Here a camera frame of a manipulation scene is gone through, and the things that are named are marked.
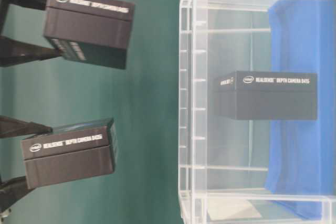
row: blue cloth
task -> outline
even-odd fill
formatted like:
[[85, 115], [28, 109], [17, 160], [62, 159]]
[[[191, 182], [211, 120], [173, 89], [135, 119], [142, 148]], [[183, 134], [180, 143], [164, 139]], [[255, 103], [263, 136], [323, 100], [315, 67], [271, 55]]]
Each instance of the blue cloth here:
[[[266, 188], [274, 194], [332, 195], [335, 140], [335, 0], [279, 0], [269, 10], [272, 71], [318, 75], [316, 121], [271, 121]], [[321, 219], [319, 202], [280, 201]]]

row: camera box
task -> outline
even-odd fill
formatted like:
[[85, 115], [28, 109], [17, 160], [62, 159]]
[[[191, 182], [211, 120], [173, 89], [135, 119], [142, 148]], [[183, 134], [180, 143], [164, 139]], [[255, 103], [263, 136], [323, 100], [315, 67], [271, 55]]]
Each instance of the camera box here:
[[54, 128], [21, 142], [28, 188], [111, 174], [116, 168], [113, 119]]
[[67, 60], [125, 69], [135, 5], [48, 0], [44, 36]]
[[236, 71], [215, 80], [214, 105], [237, 120], [316, 120], [317, 75]]

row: clear acrylic container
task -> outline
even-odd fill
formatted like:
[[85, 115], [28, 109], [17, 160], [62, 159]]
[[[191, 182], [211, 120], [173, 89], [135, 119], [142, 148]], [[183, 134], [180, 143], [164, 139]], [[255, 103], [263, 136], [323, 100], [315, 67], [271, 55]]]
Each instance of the clear acrylic container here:
[[[185, 224], [336, 223], [334, 2], [180, 0], [178, 194]], [[235, 71], [245, 71], [245, 84], [256, 82], [255, 74], [284, 74], [258, 80], [294, 88], [273, 100], [272, 88], [253, 90], [261, 102], [239, 118], [252, 91], [240, 101], [234, 88], [229, 96], [220, 89], [238, 82]], [[292, 73], [316, 75], [316, 93], [303, 96], [312, 98], [311, 108], [291, 93], [309, 78], [287, 78]], [[274, 111], [261, 104], [277, 102]], [[299, 118], [286, 102], [316, 118]], [[277, 118], [282, 112], [287, 118]]]

